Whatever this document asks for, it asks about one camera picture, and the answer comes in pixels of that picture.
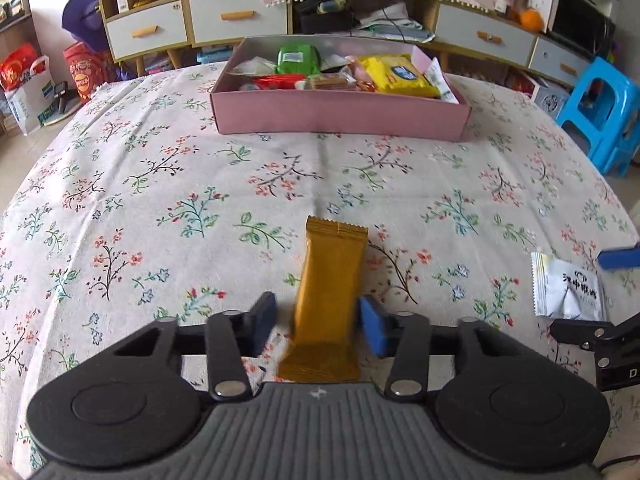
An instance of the drawer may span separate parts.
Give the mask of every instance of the drawer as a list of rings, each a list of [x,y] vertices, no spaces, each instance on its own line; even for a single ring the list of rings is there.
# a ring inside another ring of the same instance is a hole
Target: drawer
[[[262,0],[189,0],[194,43],[287,33],[287,6]]]
[[[527,65],[536,37],[489,16],[448,5],[440,6],[435,41]]]
[[[576,56],[573,52],[538,38],[529,68],[567,85],[575,86],[582,72],[589,65],[589,61]]]
[[[182,2],[170,2],[117,18],[107,23],[107,32],[115,60],[185,44],[187,31]]]

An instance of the drawer handle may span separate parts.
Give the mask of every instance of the drawer handle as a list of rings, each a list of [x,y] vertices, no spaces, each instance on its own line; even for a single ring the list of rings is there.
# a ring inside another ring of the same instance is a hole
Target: drawer handle
[[[238,12],[223,12],[220,19],[225,22],[235,22],[237,20],[248,20],[255,14],[254,10],[239,10]]]
[[[151,36],[155,32],[158,31],[157,25],[152,25],[151,27],[139,28],[138,30],[134,30],[131,33],[132,38],[144,38],[145,36]]]
[[[488,32],[482,32],[481,30],[478,30],[478,38],[480,38],[483,41],[486,41],[487,43],[493,43],[496,45],[504,44],[504,41],[500,36],[492,36]]]
[[[560,63],[560,70],[563,72],[567,72],[569,75],[574,77],[578,77],[578,73],[575,68],[571,68],[569,65],[565,65],[564,63]]]

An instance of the pink box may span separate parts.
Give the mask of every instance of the pink box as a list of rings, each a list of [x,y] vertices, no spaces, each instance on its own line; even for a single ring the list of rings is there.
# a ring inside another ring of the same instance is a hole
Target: pink box
[[[249,78],[231,74],[233,67],[255,56],[275,61],[282,46],[297,43],[312,44],[321,58],[329,54],[410,54],[414,66],[423,73],[431,64],[431,59],[418,47],[397,41],[322,35],[246,38],[234,51],[210,94],[219,133],[323,132],[460,140],[471,106],[449,80],[460,104],[370,92],[238,91]]]

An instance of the floral pattern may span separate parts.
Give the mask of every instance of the floral pattern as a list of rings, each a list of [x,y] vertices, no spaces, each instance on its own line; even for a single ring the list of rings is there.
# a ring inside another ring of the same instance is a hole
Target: floral pattern
[[[0,217],[0,456],[18,472],[27,477],[42,464],[26,431],[24,396],[33,390],[25,387],[158,317],[201,323],[249,309],[265,290],[292,305],[309,215],[369,228],[362,291],[385,308],[443,325],[475,316],[594,380],[592,354],[558,345],[534,316],[529,252],[599,272],[617,324],[636,312],[638,278],[603,272],[596,258],[602,248],[634,245],[638,234],[541,110],[510,90],[452,76],[473,105],[461,142],[220,136],[208,99],[220,67],[100,88]],[[245,360],[253,385],[278,380],[288,338],[274,330],[263,354]],[[380,366],[371,356],[360,362],[366,377]],[[206,380],[203,365],[185,374]],[[607,397],[600,463],[638,452],[629,443],[640,442],[640,388]]]

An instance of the green snack package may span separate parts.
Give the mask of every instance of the green snack package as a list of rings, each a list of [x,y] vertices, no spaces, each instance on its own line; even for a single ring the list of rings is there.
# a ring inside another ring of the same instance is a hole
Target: green snack package
[[[278,74],[320,73],[320,55],[314,46],[306,43],[283,46],[278,53]]]

